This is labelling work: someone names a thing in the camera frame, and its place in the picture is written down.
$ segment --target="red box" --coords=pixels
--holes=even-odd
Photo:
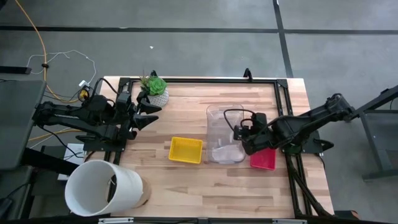
[[[260,169],[275,170],[276,149],[266,148],[250,156],[250,166]]]

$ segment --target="green plant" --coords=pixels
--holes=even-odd
[[[150,96],[161,95],[164,93],[167,84],[159,77],[151,77],[148,75],[143,75],[141,79],[141,90],[146,92]]]

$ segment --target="table leg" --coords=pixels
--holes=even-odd
[[[22,156],[22,164],[48,169],[59,174],[70,175],[78,167],[77,164],[52,157],[39,151],[26,148]]]

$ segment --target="potted plant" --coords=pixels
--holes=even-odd
[[[169,100],[166,82],[152,71],[150,75],[143,75],[141,79],[141,90],[148,94],[152,105],[163,107]]]

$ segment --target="white flower pot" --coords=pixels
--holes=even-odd
[[[163,107],[169,100],[169,91],[166,88],[163,94],[157,96],[148,96],[148,98],[152,105]]]

